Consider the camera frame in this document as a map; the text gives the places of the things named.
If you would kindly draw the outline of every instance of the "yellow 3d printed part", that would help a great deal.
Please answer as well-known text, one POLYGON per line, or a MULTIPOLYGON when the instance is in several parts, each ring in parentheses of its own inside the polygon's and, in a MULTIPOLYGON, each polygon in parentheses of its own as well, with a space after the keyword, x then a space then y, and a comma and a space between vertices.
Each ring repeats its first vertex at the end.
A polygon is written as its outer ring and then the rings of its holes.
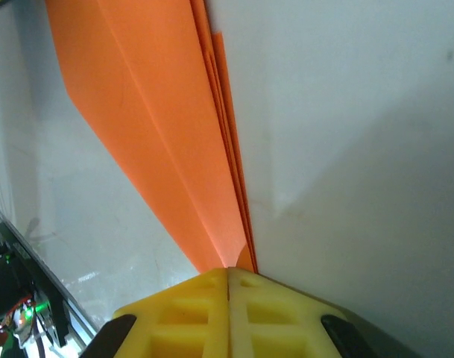
POLYGON ((214 269, 114 316, 81 357, 375 356, 341 311, 240 268, 214 269))
POLYGON ((248 271, 229 268, 232 357, 337 357, 321 324, 343 314, 313 298, 248 271))

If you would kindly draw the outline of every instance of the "stack of orange paper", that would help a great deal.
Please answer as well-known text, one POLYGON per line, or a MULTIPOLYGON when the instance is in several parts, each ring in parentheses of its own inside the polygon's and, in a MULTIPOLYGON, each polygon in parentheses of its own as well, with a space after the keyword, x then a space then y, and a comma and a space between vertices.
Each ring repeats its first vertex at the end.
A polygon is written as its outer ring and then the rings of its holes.
POLYGON ((227 63, 201 0, 46 0, 73 102, 199 271, 257 271, 227 63))

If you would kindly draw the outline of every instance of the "metal frame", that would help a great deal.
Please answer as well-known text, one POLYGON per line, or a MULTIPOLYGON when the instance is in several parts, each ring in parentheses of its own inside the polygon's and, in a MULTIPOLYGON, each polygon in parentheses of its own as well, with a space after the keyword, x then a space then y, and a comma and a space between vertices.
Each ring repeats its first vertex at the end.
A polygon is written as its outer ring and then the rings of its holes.
POLYGON ((30 257, 43 269, 46 276, 63 296, 63 306, 68 313, 69 333, 81 349, 85 348, 94 338, 98 328, 93 324, 88 315, 68 292, 66 287, 57 279, 45 263, 37 256, 23 235, 15 226, 7 220, 0 211, 0 224, 4 223, 6 228, 16 237, 22 247, 28 252, 30 257))

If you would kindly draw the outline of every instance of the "orange paper sheet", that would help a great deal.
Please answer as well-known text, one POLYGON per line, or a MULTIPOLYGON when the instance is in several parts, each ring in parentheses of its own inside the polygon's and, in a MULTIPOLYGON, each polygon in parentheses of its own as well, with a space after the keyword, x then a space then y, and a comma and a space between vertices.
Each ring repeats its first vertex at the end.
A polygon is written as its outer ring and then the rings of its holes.
POLYGON ((203 0, 191 3, 247 240, 237 267, 258 272, 223 37, 221 33, 211 35, 203 0))
POLYGON ((204 3, 46 5, 68 94, 107 150, 199 271, 237 264, 250 234, 204 3))

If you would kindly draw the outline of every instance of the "white surface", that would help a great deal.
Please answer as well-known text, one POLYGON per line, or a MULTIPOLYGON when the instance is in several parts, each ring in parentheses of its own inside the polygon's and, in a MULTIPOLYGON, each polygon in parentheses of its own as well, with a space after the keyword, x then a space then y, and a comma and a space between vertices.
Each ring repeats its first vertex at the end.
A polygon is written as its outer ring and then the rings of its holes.
POLYGON ((259 270, 454 357, 454 1, 207 3, 259 270))
POLYGON ((41 0, 0 10, 0 208, 99 326, 197 274, 68 99, 41 0))

